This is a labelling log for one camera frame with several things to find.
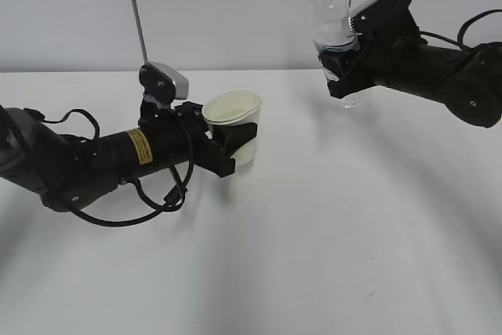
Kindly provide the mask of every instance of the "cable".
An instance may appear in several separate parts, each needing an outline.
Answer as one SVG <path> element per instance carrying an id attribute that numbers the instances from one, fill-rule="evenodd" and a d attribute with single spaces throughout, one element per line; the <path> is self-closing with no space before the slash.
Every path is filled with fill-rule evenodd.
<path id="1" fill-rule="evenodd" d="M 91 224 L 99 225 L 101 227 L 123 228 L 144 223 L 145 221 L 151 220 L 163 212 L 161 210 L 155 210 L 149 213 L 148 215 L 145 215 L 143 217 L 138 217 L 132 220 L 109 221 L 93 217 L 88 213 L 82 212 L 80 209 L 76 209 L 69 201 L 63 198 L 63 196 L 59 193 L 59 191 L 53 186 L 51 182 L 49 182 L 49 180 L 44 176 L 42 171 L 39 169 L 38 162 L 33 157 L 31 149 L 28 146 L 26 139 L 24 139 L 22 132 L 20 131 L 17 124 L 13 121 L 9 113 L 3 108 L 2 105 L 0 105 L 0 116 L 4 118 L 6 125 L 9 127 L 10 131 L 14 135 L 14 138 L 16 139 L 16 142 L 19 144 L 21 151 L 24 153 L 25 158 L 28 160 L 28 163 L 35 171 L 35 173 L 40 177 L 40 180 L 47 188 L 49 195 L 53 196 L 59 203 L 61 203 L 66 209 L 72 212 L 75 216 Z"/>
<path id="2" fill-rule="evenodd" d="M 39 121 L 41 123 L 47 123 L 49 125 L 57 125 L 59 123 L 66 122 L 71 114 L 78 113 L 80 115 L 83 115 L 91 123 L 91 125 L 93 125 L 93 127 L 94 127 L 93 139 L 97 139 L 98 137 L 100 137 L 100 124 L 93 117 L 93 115 L 91 115 L 91 113 L 89 113 L 87 110 L 72 109 L 68 113 L 66 113 L 63 116 L 63 118 L 59 121 L 47 121 L 45 119 L 45 116 L 40 111 L 35 110 L 35 109 L 24 108 L 24 111 L 26 111 L 34 120 Z"/>
<path id="3" fill-rule="evenodd" d="M 472 24 L 474 24 L 476 21 L 479 21 L 483 17 L 487 17 L 487 16 L 492 15 L 494 13 L 502 13 L 502 9 L 491 9 L 489 11 L 482 12 L 482 13 L 472 17 L 471 19 L 467 20 L 462 25 L 460 30 L 458 31 L 456 41 L 451 38 L 445 37 L 443 35 L 431 33 L 430 31 L 420 31 L 420 34 L 451 43 L 452 45 L 455 45 L 456 47 L 460 48 L 461 50 L 468 51 L 468 52 L 478 52 L 479 50 L 482 50 L 482 49 L 486 48 L 487 46 L 502 46 L 502 42 L 482 43 L 482 44 L 477 45 L 475 48 L 469 47 L 464 44 L 464 37 L 465 37 L 465 33 L 467 32 L 468 28 L 471 27 Z"/>
<path id="4" fill-rule="evenodd" d="M 420 31 L 420 34 L 421 35 L 426 35 L 428 37 L 432 37 L 432 38 L 436 38 L 436 39 L 440 39 L 444 42 L 448 42 L 448 43 L 451 43 L 452 45 L 455 45 L 456 47 L 460 47 L 459 43 L 451 38 L 448 38 L 448 37 L 445 37 L 443 35 L 438 35 L 436 33 L 431 33 L 430 31 Z"/>
<path id="5" fill-rule="evenodd" d="M 195 167 L 194 145 L 191 141 L 190 133 L 188 132 L 188 129 L 185 126 L 185 124 L 180 119 L 181 114 L 179 112 L 176 112 L 174 113 L 174 115 L 176 117 L 176 121 L 179 123 L 181 129 L 184 131 L 188 143 L 188 168 L 183 181 L 181 181 L 180 174 L 176 170 L 174 164 L 172 164 L 171 161 L 168 160 L 169 171 L 171 172 L 171 176 L 173 176 L 175 186 L 165 196 L 164 204 L 158 204 L 153 200 L 151 200 L 144 192 L 143 187 L 141 186 L 141 181 L 139 179 L 133 178 L 126 181 L 127 183 L 132 184 L 135 187 L 138 196 L 147 206 L 162 212 L 175 212 L 183 206 L 186 198 L 185 194 L 187 192 L 187 185 L 188 182 L 190 182 Z"/>
<path id="6" fill-rule="evenodd" d="M 468 28 L 471 27 L 472 24 L 474 24 L 476 21 L 479 21 L 483 17 L 487 17 L 487 16 L 492 15 L 494 13 L 502 13 L 502 9 L 491 9 L 489 11 L 482 12 L 482 13 L 478 14 L 477 16 L 474 16 L 471 19 L 467 20 L 464 23 L 464 25 L 462 25 L 462 27 L 458 31 L 458 35 L 457 35 L 457 43 L 460 45 L 460 48 L 462 50 L 464 50 L 464 49 L 469 50 L 470 49 L 469 47 L 464 45 L 464 36 L 465 36 L 465 33 L 467 32 Z M 482 45 L 483 44 L 476 46 L 475 49 L 482 48 Z"/>

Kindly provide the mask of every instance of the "clear plastic bottle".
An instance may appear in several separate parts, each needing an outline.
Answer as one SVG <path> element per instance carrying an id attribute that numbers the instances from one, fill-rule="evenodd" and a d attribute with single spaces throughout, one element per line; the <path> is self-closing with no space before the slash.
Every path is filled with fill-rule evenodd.
<path id="1" fill-rule="evenodd" d="M 358 50 L 358 40 L 351 32 L 348 23 L 348 7 L 335 0 L 307 0 L 307 19 L 311 38 L 318 53 L 355 55 Z M 332 72 L 323 68 L 328 81 L 340 81 L 340 73 L 346 67 L 340 67 L 340 72 Z M 353 93 L 338 100 L 344 107 L 360 104 L 366 97 L 365 92 Z"/>

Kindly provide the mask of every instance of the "clear plastic cup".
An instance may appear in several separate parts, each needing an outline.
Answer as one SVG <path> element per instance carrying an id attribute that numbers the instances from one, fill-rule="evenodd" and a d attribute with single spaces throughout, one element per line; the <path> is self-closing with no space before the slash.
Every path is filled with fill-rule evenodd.
<path id="1" fill-rule="evenodd" d="M 202 107 L 202 116 L 212 126 L 238 126 L 256 123 L 260 118 L 263 100 L 246 89 L 232 90 L 211 99 Z M 256 138 L 240 147 L 233 155 L 235 165 L 251 162 L 256 154 Z"/>

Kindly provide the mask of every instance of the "warning sticker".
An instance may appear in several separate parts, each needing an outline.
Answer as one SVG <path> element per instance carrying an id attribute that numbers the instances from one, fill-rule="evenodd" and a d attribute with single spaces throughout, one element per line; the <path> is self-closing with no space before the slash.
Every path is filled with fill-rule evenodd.
<path id="1" fill-rule="evenodd" d="M 148 139 L 144 135 L 143 131 L 141 131 L 141 129 L 130 129 L 129 131 L 127 131 L 127 133 L 134 143 L 140 165 L 148 164 L 154 161 L 154 156 L 151 153 L 150 144 L 148 143 Z"/>

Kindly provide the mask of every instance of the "white table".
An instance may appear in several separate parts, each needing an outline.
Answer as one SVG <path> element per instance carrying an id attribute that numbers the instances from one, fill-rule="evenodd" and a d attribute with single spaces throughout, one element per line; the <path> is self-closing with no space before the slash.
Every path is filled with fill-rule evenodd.
<path id="1" fill-rule="evenodd" d="M 502 133 L 377 89 L 347 111 L 320 71 L 188 72 L 189 100 L 264 98 L 252 169 L 197 169 L 186 208 L 126 229 L 0 181 L 0 333 L 500 334 Z M 136 73 L 3 74 L 1 102 L 133 128 Z M 72 117 L 58 132 L 91 135 Z M 169 174 L 145 179 L 157 200 Z M 146 213 L 132 187 L 89 207 Z"/>

